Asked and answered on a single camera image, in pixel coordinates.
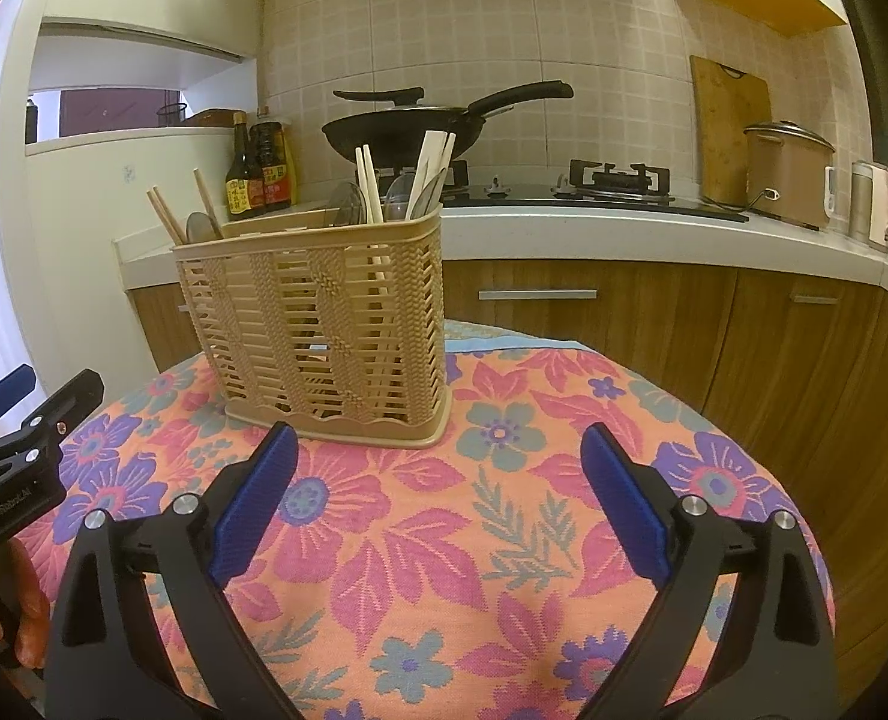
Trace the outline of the person left hand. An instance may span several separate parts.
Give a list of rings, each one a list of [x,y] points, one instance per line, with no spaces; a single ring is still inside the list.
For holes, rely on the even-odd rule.
[[[0,585],[16,603],[8,608],[16,619],[16,629],[8,632],[0,619],[0,645],[11,645],[21,667],[42,670],[50,634],[50,601],[40,588],[26,546],[17,538],[0,546]]]

